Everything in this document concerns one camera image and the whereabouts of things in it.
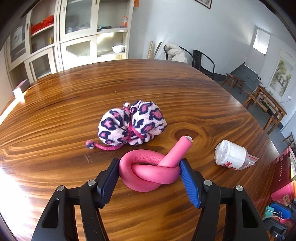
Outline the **small white box on table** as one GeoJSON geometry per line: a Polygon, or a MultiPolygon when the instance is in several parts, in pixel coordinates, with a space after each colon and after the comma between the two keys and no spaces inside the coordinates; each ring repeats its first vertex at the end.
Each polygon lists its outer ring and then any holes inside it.
{"type": "Polygon", "coordinates": [[[30,82],[28,79],[21,81],[17,85],[17,87],[13,90],[13,94],[15,98],[21,98],[29,87],[30,87],[30,82]]]}

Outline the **small wooden stool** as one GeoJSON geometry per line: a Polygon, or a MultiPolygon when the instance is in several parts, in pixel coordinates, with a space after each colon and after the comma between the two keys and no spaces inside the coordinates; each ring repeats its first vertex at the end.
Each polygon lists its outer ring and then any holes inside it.
{"type": "Polygon", "coordinates": [[[229,86],[228,92],[231,92],[231,90],[237,86],[239,89],[239,94],[241,94],[245,81],[236,75],[227,73],[227,76],[222,82],[221,86],[223,86],[224,84],[227,84],[229,86]]]}

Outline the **hanging scroll painting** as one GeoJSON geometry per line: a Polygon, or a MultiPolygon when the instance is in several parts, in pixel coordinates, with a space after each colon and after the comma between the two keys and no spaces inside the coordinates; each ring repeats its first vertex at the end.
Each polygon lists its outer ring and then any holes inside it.
{"type": "Polygon", "coordinates": [[[273,76],[267,89],[280,99],[284,96],[295,70],[295,61],[286,51],[280,52],[273,76]]]}

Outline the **wooden measuring stick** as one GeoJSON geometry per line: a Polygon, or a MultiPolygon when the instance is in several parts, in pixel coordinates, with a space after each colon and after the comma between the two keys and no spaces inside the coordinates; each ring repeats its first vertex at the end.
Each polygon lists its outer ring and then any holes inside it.
{"type": "Polygon", "coordinates": [[[153,47],[153,41],[150,41],[148,52],[147,52],[147,59],[151,59],[152,47],[153,47]]]}

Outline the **leopard print pompom scrunchie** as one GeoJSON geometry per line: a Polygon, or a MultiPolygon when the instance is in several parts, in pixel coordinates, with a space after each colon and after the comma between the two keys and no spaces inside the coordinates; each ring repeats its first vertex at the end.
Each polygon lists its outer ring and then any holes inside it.
{"type": "Polygon", "coordinates": [[[160,135],[167,122],[153,101],[126,102],[122,108],[112,108],[101,118],[98,137],[102,144],[87,141],[86,148],[104,151],[118,150],[129,144],[141,145],[160,135]]]}

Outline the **white bowl in cabinet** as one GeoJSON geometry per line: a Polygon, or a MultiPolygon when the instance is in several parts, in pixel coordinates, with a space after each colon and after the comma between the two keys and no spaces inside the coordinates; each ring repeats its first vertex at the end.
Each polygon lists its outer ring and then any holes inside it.
{"type": "Polygon", "coordinates": [[[122,53],[125,51],[125,45],[114,45],[112,46],[112,51],[114,53],[122,53]]]}

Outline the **long wooden bench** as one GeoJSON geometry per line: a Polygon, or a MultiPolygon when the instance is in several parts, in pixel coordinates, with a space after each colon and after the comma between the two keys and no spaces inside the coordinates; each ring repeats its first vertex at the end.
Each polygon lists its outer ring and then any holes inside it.
{"type": "Polygon", "coordinates": [[[259,101],[254,94],[251,94],[250,92],[248,92],[247,90],[245,90],[245,93],[247,94],[247,99],[243,102],[243,106],[248,109],[252,104],[256,104],[258,107],[260,107],[262,109],[262,111],[266,114],[268,114],[269,119],[267,121],[267,123],[265,124],[263,130],[267,132],[267,134],[269,135],[271,133],[271,131],[269,131],[269,126],[271,125],[271,123],[273,122],[273,115],[271,114],[271,112],[269,111],[269,109],[267,107],[265,107],[262,103],[262,101],[259,101]]]}

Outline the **large teal binder clip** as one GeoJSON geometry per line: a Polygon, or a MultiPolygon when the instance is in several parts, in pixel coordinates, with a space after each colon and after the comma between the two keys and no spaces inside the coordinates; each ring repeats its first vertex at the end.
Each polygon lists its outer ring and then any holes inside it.
{"type": "Polygon", "coordinates": [[[278,220],[282,219],[282,213],[280,212],[275,212],[273,207],[270,207],[269,205],[265,208],[264,210],[264,216],[262,220],[265,220],[267,218],[276,218],[278,220]]]}

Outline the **landscape painting in frame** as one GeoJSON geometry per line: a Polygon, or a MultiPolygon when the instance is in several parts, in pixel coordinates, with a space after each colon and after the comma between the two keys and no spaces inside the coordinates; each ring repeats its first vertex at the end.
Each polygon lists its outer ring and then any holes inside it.
{"type": "Polygon", "coordinates": [[[202,4],[203,6],[207,7],[208,9],[211,8],[212,0],[195,0],[195,1],[202,4]]]}

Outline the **white tissue pack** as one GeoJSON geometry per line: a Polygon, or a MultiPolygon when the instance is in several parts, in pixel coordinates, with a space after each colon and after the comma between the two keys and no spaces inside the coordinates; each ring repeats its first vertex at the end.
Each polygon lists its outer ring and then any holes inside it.
{"type": "Polygon", "coordinates": [[[214,160],[219,166],[239,171],[254,165],[258,158],[248,154],[244,147],[223,140],[215,147],[214,160]]]}

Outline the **black chair by door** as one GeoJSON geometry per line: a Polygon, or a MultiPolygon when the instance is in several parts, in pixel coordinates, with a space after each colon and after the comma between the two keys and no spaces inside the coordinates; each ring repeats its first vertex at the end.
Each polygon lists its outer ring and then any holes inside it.
{"type": "Polygon", "coordinates": [[[286,138],[283,139],[283,142],[286,142],[288,146],[292,149],[292,151],[295,153],[295,137],[292,132],[286,138]]]}

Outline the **beige glass-door cabinet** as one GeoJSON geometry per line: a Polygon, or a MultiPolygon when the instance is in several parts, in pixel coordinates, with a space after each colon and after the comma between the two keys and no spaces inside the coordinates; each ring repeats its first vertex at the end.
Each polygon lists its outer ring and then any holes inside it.
{"type": "Polygon", "coordinates": [[[129,55],[134,1],[35,1],[4,43],[11,88],[74,67],[129,55]],[[114,53],[112,46],[125,45],[114,53]]]}

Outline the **black metal chair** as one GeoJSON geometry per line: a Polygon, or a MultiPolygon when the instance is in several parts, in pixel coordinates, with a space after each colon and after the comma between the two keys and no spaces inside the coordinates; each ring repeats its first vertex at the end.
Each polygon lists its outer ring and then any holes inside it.
{"type": "Polygon", "coordinates": [[[193,50],[193,67],[214,79],[215,63],[201,51],[193,50]]]}

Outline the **black chair with white jacket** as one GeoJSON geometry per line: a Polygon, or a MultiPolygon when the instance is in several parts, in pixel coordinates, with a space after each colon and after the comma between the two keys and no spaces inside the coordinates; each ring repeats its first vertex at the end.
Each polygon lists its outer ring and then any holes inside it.
{"type": "Polygon", "coordinates": [[[185,48],[174,45],[174,44],[166,44],[163,47],[165,53],[165,59],[168,61],[175,61],[175,62],[182,62],[182,63],[189,63],[187,55],[191,57],[191,66],[194,66],[194,57],[188,50],[185,48]]]}

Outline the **wooden dining table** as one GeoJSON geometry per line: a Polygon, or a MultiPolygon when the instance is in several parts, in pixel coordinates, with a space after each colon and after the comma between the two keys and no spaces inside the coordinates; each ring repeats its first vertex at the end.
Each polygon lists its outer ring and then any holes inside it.
{"type": "Polygon", "coordinates": [[[269,135],[278,127],[287,112],[262,85],[257,86],[254,97],[258,105],[269,115],[269,119],[263,128],[269,135]]]}

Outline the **white puffer jacket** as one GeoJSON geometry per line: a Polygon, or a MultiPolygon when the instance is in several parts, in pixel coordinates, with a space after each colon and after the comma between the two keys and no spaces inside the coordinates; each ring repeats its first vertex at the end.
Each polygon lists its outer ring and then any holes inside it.
{"type": "Polygon", "coordinates": [[[166,55],[166,60],[188,63],[185,51],[183,51],[179,46],[174,44],[167,44],[164,46],[164,52],[166,55]]]}

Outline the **pink foam twist roller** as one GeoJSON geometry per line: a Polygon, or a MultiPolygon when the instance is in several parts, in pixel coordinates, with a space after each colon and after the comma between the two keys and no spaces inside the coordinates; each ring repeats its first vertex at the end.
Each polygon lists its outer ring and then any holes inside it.
{"type": "Polygon", "coordinates": [[[119,162],[121,180],[137,192],[150,192],[175,182],[181,172],[179,162],[192,144],[191,137],[183,136],[166,155],[150,150],[126,153],[119,162]]]}

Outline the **pink tin box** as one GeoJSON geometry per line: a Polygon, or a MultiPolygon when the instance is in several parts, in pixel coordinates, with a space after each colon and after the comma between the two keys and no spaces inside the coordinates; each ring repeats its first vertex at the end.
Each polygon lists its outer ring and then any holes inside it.
{"type": "Polygon", "coordinates": [[[295,154],[286,148],[275,160],[275,171],[271,183],[271,193],[276,192],[295,180],[295,154]]]}

